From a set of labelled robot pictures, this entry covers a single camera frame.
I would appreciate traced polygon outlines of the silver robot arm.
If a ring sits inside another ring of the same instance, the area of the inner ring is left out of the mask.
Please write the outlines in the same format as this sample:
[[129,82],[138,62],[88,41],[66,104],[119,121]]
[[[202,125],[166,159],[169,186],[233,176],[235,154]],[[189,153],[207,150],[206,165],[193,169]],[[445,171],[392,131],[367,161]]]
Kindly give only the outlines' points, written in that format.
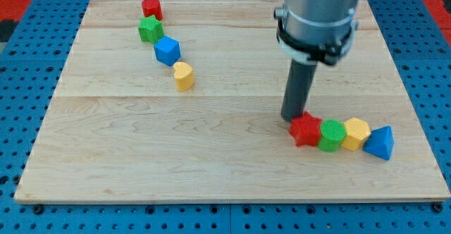
[[274,10],[281,49],[298,63],[335,65],[352,46],[358,0],[283,0]]

